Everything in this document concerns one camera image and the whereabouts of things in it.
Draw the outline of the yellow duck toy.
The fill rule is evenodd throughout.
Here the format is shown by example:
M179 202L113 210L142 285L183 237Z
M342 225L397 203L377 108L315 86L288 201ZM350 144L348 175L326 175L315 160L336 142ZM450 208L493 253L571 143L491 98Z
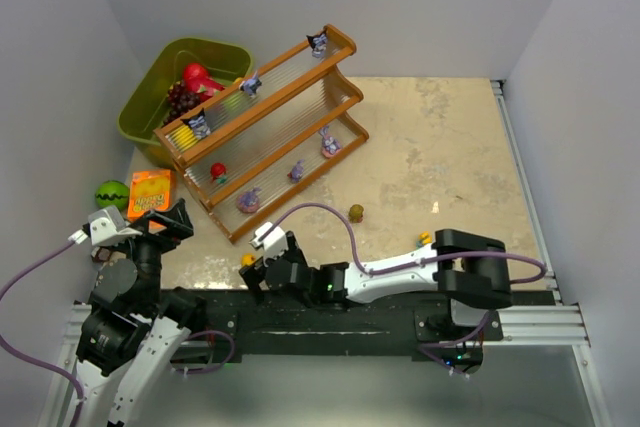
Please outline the yellow duck toy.
M256 263L256 261L257 258L253 254L244 254L241 258L241 267L251 267Z

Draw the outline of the red heart toy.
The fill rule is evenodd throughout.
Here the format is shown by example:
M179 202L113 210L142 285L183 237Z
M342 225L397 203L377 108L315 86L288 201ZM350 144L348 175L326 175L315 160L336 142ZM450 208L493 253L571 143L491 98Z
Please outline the red heart toy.
M210 175L213 182L224 184L227 181L227 168L223 163L215 162L211 165Z

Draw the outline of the purple figure pink donut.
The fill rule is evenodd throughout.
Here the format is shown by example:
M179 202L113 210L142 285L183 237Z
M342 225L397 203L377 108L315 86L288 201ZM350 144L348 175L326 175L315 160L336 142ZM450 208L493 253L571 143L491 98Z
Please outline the purple figure pink donut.
M236 198L236 208L245 214L253 214L260 208L261 201L259 194L261 189L259 187L253 187Z

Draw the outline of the orange three-tier ribbed shelf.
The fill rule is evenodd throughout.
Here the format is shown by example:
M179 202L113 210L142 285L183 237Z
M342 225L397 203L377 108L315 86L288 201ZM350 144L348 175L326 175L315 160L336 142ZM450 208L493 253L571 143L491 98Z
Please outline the orange three-tier ribbed shelf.
M364 95L339 69L342 61L355 54L356 44L331 24L318 33L323 29L328 36L323 58L314 58L304 39L256 70L262 86L255 98L231 84L155 131L191 195L232 243L369 138L365 128L349 114ZM222 101L236 90L242 95L241 107L228 115ZM179 151L171 133L184 125L182 119L201 109L212 133L188 150ZM342 146L332 158L321 154L318 131L325 125ZM298 183L292 183L287 174L300 159L304 160L304 175ZM210 168L215 162L227 168L224 184L211 179ZM253 214L242 213L236 208L236 198L253 187L261 189L260 208Z

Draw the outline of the black-headed purple striped figure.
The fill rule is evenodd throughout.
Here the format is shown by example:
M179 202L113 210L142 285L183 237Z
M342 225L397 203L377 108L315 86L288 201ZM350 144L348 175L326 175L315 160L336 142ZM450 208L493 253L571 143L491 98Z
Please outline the black-headed purple striped figure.
M205 139L212 133L203 109L189 118L182 119L182 123L191 130L197 140Z

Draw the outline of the purple bunny red bow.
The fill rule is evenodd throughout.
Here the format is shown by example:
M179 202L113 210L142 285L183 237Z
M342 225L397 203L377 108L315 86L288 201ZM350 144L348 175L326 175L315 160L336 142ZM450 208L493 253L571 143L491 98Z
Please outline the purple bunny red bow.
M287 174L292 183L298 183L304 175L304 160L298 160Z

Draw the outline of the purple bunny pink base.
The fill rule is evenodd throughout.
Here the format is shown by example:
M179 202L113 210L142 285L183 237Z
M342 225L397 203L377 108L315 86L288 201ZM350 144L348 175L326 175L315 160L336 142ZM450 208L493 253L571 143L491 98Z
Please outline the purple bunny pink base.
M328 125L323 126L318 133L322 138L321 154L325 158L332 158L342 150L341 144L330 134Z

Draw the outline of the purple figure dark wings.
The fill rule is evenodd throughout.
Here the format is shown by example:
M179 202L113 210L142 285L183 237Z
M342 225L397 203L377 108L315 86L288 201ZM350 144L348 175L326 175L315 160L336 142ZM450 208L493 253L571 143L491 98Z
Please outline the purple figure dark wings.
M239 89L250 98L255 98L261 86L262 81L259 77L258 71L255 71L250 77L247 77L240 83Z

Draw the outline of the black figure toy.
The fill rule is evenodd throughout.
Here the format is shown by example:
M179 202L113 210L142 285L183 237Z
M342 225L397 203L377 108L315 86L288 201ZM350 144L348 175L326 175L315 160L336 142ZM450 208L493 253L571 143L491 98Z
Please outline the black figure toy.
M323 58L326 54L328 45L327 30L323 29L320 33L315 35L307 35L307 42L311 49L311 54L314 58Z

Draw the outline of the brown object by left arm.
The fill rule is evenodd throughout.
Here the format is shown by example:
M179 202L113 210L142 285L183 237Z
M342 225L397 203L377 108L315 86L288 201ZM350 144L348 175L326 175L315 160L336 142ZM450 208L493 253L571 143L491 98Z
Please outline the brown object by left arm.
M108 262L114 254L114 250L110 247L96 246L90 253L91 261L95 264L104 264Z

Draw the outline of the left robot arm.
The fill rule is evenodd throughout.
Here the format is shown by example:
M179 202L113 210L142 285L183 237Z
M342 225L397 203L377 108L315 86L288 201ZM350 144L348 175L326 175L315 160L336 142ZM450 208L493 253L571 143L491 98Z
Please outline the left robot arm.
M206 301L182 287L161 291L162 257L194 234L186 204L129 222L114 206L88 218L93 246L120 253L103 267L81 326L75 426L126 426L173 354L206 323Z

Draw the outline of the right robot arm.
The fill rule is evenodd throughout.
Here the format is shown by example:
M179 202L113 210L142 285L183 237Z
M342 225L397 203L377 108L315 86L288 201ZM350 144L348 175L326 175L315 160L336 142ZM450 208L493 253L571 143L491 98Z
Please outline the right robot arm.
M253 247L262 256L239 275L256 299L267 291L297 298L309 307L368 305L400 294L433 291L467 307L496 311L513 305L505 244L455 229L407 254L363 262L353 260L312 267L294 234L271 222L255 231Z

